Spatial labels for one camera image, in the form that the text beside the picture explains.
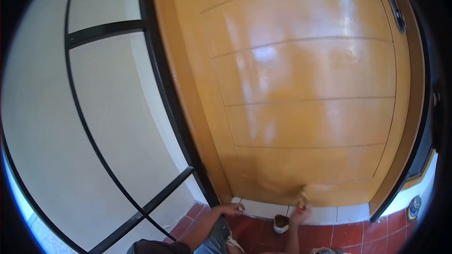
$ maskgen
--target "paint can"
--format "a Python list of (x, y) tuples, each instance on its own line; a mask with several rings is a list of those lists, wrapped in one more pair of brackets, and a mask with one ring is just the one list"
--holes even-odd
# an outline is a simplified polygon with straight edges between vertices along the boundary
[(416, 196), (408, 207), (407, 217), (409, 221), (414, 220), (418, 216), (419, 208), (421, 207), (421, 197)]

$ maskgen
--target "ripped jeans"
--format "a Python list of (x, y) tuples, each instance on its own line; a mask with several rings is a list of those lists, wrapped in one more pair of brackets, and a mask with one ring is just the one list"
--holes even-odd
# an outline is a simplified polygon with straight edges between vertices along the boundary
[(223, 217), (213, 226), (207, 239), (194, 251), (194, 254), (228, 254), (226, 241), (230, 236), (230, 229)]

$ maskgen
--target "floor tile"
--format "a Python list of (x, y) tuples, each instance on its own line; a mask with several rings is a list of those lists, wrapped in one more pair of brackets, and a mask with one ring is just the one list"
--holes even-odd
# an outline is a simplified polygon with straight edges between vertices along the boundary
[(298, 231), (300, 248), (329, 247), (333, 226), (301, 226)]
[(195, 205), (193, 205), (190, 208), (190, 210), (187, 212), (186, 216), (195, 220), (196, 217), (199, 215), (199, 213), (204, 208), (204, 206), (205, 206), (204, 204), (196, 203)]
[(388, 235), (388, 218), (381, 217), (372, 225), (365, 221), (363, 243), (380, 239)]
[(402, 209), (388, 216), (388, 234), (406, 227), (406, 211)]
[(210, 207), (206, 205), (201, 212), (199, 212), (199, 215), (196, 217), (196, 221), (201, 220), (208, 212), (210, 212)]
[(265, 245), (261, 243), (254, 243), (251, 247), (250, 254), (259, 254), (264, 252), (282, 252), (284, 251), (284, 246), (280, 245)]
[(240, 200), (242, 200), (242, 198), (238, 198), (238, 197), (233, 197), (230, 202), (231, 203), (240, 203)]
[(406, 228), (388, 236), (387, 254), (396, 254), (405, 243)]
[(369, 204), (338, 207), (337, 223), (355, 223), (370, 219)]
[(332, 247), (347, 247), (362, 244), (363, 223), (336, 225), (333, 229)]
[(362, 248), (362, 245), (357, 245), (357, 246), (342, 248), (342, 251), (344, 251), (346, 253), (350, 253), (350, 254), (361, 254), (361, 248)]
[(383, 237), (379, 240), (374, 240), (363, 244), (363, 254), (386, 253), (388, 238)]
[(414, 234), (417, 225), (418, 225), (417, 218), (414, 221), (408, 223), (408, 225), (406, 226), (406, 240), (408, 240), (410, 236)]
[(262, 229), (257, 237), (257, 242), (261, 244), (272, 244), (283, 246), (287, 242), (289, 232), (277, 234), (273, 230), (273, 221), (264, 221)]
[(175, 239), (179, 237), (192, 225), (193, 219), (189, 217), (183, 217), (177, 225), (169, 232)]
[(246, 199), (242, 199), (240, 203), (245, 206), (245, 214), (268, 219), (273, 219), (278, 214), (286, 215), (289, 208), (286, 205), (262, 203)]
[(312, 248), (300, 248), (300, 254), (311, 254)]
[(250, 251), (262, 229), (263, 220), (247, 216), (230, 217), (228, 220), (229, 228), (237, 242), (245, 252)]
[[(287, 216), (290, 216), (295, 207), (290, 206)], [(305, 225), (324, 226), (335, 225), (337, 218), (337, 207), (313, 207), (311, 217), (306, 220)]]

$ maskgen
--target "glossy door surface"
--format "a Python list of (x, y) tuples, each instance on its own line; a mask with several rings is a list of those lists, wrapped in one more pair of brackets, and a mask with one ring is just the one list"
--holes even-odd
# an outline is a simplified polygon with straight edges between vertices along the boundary
[(233, 195), (293, 205), (304, 186), (315, 206), (369, 202), (410, 88), (384, 0), (174, 3)]

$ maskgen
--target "wooden trim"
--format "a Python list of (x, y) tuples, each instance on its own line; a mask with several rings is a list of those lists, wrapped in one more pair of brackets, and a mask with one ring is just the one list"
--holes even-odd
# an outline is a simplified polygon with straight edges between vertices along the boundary
[(222, 203), (229, 202), (232, 192), (224, 175), (205, 113), (202, 110), (201, 99), (191, 70), (174, 1), (154, 0), (154, 3), (165, 53), (185, 119), (219, 200)]
[[(383, 5), (389, 17), (391, 29), (394, 36), (402, 36), (398, 30), (392, 25), (395, 25), (394, 17), (392, 15), (391, 8), (387, 0), (382, 0)], [(403, 12), (406, 23), (406, 40), (408, 42), (408, 49), (410, 53), (410, 98), (408, 111), (406, 115), (406, 122), (403, 129), (403, 133), (399, 143), (391, 142), (388, 139), (387, 149), (396, 148), (396, 153), (391, 163), (391, 166), (387, 170), (386, 176), (383, 179), (380, 187), (376, 191), (375, 195), (369, 202), (370, 214), (374, 216), (377, 212), (381, 211), (381, 207), (387, 201), (396, 195), (397, 183), (402, 182), (403, 175), (408, 172), (408, 162), (412, 154), (416, 137), (418, 135), (420, 122), (422, 118), (422, 109), (425, 98), (425, 65), (424, 65), (424, 53), (421, 44), (421, 37), (419, 28), (415, 19), (415, 14), (411, 8), (408, 0), (396, 0), (399, 5), (399, 9)], [(396, 122), (396, 112), (393, 118), (393, 123)]]
[(421, 174), (418, 175), (417, 177), (412, 178), (412, 179), (408, 180), (407, 182), (405, 182), (405, 184), (403, 185), (401, 190), (409, 189), (410, 187), (415, 186), (416, 184), (420, 183), (424, 179), (425, 173), (427, 172), (428, 167), (430, 167), (430, 163), (432, 162), (435, 152), (436, 152), (435, 149), (430, 150), (430, 153), (427, 158), (427, 162), (425, 163), (424, 167), (422, 168)]

